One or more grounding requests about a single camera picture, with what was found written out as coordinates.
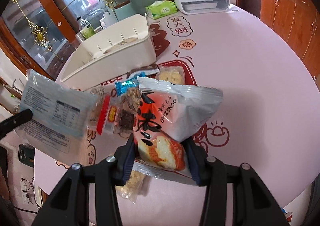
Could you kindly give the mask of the light blue snack bag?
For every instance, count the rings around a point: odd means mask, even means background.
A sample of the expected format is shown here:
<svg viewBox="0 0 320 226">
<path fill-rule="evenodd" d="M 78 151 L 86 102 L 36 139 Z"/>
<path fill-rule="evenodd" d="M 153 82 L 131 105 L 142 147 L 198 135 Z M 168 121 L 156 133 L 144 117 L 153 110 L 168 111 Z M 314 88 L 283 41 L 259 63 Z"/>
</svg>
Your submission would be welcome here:
<svg viewBox="0 0 320 226">
<path fill-rule="evenodd" d="M 31 121 L 16 129 L 18 136 L 67 165 L 86 164 L 86 132 L 98 97 L 64 88 L 36 71 L 27 71 L 20 111 L 30 109 Z"/>
</svg>

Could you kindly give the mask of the clear walnut cake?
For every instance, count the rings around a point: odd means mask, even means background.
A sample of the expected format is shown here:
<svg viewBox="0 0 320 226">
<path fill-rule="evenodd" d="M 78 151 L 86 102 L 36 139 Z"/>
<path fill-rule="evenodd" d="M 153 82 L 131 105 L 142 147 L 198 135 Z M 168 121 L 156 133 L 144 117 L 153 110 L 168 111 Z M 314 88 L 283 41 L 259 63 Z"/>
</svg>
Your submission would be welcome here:
<svg viewBox="0 0 320 226">
<path fill-rule="evenodd" d="M 116 186 L 117 194 L 123 199 L 136 203 L 137 196 L 142 188 L 146 175 L 138 171 L 131 171 L 129 180 L 124 186 Z"/>
</svg>

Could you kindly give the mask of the brown fuzzy snack packet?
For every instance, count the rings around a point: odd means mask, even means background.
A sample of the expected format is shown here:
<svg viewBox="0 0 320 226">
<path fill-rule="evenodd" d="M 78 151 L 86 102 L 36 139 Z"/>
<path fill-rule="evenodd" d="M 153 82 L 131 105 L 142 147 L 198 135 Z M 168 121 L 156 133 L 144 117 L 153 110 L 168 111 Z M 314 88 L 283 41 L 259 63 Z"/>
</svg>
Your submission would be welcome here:
<svg viewBox="0 0 320 226">
<path fill-rule="evenodd" d="M 116 134 L 122 138 L 128 138 L 133 131 L 135 116 L 132 112 L 122 109 L 118 116 Z"/>
</svg>

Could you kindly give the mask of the blue nut bar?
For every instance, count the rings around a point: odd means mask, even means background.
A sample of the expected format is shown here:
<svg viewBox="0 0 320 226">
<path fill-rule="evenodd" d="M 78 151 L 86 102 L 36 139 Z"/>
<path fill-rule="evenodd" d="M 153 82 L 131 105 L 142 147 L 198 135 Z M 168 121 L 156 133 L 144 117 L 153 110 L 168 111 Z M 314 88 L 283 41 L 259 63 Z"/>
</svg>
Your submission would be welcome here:
<svg viewBox="0 0 320 226">
<path fill-rule="evenodd" d="M 117 96 L 121 97 L 122 102 L 125 102 L 133 112 L 137 112 L 140 106 L 139 77 L 146 77 L 145 72 L 137 73 L 126 81 L 115 84 Z"/>
</svg>

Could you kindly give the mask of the pink printed tablecloth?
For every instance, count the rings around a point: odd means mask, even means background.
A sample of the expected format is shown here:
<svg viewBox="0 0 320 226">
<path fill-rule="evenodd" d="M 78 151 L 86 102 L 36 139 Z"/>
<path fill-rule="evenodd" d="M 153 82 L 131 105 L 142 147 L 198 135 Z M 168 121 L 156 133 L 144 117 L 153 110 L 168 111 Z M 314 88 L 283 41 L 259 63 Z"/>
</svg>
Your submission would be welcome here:
<svg viewBox="0 0 320 226">
<path fill-rule="evenodd" d="M 195 141 L 226 164 L 249 163 L 280 207 L 319 174 L 319 90 L 292 49 L 254 15 L 183 16 L 192 31 L 171 31 L 161 18 L 155 38 L 170 41 L 157 58 L 187 66 L 197 85 L 223 91 L 218 111 Z M 196 43 L 180 48 L 183 40 Z M 123 225 L 199 225 L 206 188 L 147 177 L 136 203 L 118 197 Z"/>
</svg>

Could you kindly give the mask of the red yellow clear snack packet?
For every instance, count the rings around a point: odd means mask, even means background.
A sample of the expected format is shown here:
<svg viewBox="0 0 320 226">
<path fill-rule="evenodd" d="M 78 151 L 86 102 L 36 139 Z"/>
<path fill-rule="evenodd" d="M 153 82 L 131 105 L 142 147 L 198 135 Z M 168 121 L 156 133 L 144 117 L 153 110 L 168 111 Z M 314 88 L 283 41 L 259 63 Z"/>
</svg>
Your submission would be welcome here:
<svg viewBox="0 0 320 226">
<path fill-rule="evenodd" d="M 98 118 L 96 131 L 99 135 L 103 132 L 113 134 L 116 130 L 117 118 L 120 110 L 118 97 L 106 95 Z"/>
</svg>

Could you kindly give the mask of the white plastic storage bin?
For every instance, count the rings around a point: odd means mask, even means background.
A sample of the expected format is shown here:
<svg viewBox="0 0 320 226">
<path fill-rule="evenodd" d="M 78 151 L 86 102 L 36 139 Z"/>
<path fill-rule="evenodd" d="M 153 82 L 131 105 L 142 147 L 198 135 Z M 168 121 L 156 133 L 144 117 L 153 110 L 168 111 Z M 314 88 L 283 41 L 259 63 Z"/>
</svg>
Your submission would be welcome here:
<svg viewBox="0 0 320 226">
<path fill-rule="evenodd" d="M 125 18 L 83 41 L 71 54 L 57 81 L 87 90 L 156 61 L 149 18 Z"/>
</svg>

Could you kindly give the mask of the clear bottle green label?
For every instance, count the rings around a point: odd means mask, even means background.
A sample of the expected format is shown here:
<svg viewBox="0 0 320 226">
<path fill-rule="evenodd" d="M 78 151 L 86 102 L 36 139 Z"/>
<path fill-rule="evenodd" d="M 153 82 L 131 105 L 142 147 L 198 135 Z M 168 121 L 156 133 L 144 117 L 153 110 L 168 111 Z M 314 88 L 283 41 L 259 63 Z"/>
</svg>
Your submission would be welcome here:
<svg viewBox="0 0 320 226">
<path fill-rule="evenodd" d="M 95 30 L 89 21 L 82 19 L 81 16 L 79 16 L 76 20 L 78 22 L 79 31 L 85 39 L 95 35 Z"/>
</svg>

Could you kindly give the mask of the white squeeze wash bottle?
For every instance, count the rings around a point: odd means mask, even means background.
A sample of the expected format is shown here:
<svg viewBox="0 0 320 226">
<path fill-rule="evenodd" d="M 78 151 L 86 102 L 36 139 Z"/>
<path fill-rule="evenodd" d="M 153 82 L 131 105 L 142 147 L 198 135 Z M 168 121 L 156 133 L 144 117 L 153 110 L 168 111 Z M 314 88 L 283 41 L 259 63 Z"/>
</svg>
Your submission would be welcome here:
<svg viewBox="0 0 320 226">
<path fill-rule="evenodd" d="M 117 23 L 117 21 L 118 20 L 114 15 L 110 14 L 109 12 L 105 12 L 103 14 L 103 18 L 100 19 L 100 24 L 103 29 L 106 29 L 107 27 Z"/>
</svg>

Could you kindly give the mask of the brown white snowflake packet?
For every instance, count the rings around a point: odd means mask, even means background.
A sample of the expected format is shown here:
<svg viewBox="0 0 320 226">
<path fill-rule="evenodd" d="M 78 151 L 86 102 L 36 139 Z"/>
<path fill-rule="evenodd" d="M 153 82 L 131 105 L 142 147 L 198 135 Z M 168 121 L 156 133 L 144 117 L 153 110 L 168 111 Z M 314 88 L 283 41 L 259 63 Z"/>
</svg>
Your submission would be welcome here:
<svg viewBox="0 0 320 226">
<path fill-rule="evenodd" d="M 136 69 L 129 71 L 126 74 L 126 78 L 127 79 L 132 78 L 133 76 L 138 75 L 142 72 L 145 73 L 146 77 L 150 77 L 150 76 L 153 76 L 153 75 L 156 75 L 157 73 L 159 73 L 159 67 L 157 64 L 151 64 L 148 66 L 139 67 L 139 68 L 136 68 Z"/>
</svg>

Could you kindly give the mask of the clear pack yellow cookies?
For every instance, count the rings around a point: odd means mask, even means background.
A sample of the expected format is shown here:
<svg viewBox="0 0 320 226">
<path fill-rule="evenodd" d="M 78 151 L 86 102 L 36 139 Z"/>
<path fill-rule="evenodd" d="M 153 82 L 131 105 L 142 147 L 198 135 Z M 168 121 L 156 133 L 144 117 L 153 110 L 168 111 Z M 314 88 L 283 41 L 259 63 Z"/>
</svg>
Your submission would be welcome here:
<svg viewBox="0 0 320 226">
<path fill-rule="evenodd" d="M 185 75 L 181 66 L 161 66 L 156 75 L 157 80 L 164 80 L 172 84 L 184 85 Z"/>
</svg>

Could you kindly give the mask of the teal canister brown lid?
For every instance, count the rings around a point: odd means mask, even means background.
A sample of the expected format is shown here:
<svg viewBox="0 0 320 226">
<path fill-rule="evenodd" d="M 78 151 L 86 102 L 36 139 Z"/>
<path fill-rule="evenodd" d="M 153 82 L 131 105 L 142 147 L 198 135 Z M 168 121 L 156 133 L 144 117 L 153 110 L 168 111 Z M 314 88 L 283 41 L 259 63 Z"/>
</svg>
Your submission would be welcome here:
<svg viewBox="0 0 320 226">
<path fill-rule="evenodd" d="M 130 1 L 124 1 L 120 4 L 117 4 L 114 7 L 114 12 L 118 21 L 121 21 L 137 13 Z"/>
</svg>

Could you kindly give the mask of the green tissue pack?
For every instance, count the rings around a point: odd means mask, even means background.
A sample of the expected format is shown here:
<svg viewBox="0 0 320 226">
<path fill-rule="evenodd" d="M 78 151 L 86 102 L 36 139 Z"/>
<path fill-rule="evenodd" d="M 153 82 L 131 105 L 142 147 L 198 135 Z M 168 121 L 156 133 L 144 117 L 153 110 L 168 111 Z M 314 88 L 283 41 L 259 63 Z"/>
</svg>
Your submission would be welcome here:
<svg viewBox="0 0 320 226">
<path fill-rule="evenodd" d="M 145 9 L 146 14 L 154 20 L 178 12 L 176 4 L 172 1 L 156 1 Z"/>
</svg>

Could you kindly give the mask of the wooden sideboard cabinet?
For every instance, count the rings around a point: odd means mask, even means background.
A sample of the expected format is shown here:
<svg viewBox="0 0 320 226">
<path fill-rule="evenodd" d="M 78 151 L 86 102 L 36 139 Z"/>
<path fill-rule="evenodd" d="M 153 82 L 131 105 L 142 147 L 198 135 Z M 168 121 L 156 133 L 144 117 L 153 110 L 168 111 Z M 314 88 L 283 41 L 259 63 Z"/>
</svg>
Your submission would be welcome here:
<svg viewBox="0 0 320 226">
<path fill-rule="evenodd" d="M 261 0 L 260 20 L 277 33 L 319 76 L 319 11 L 311 0 Z"/>
</svg>

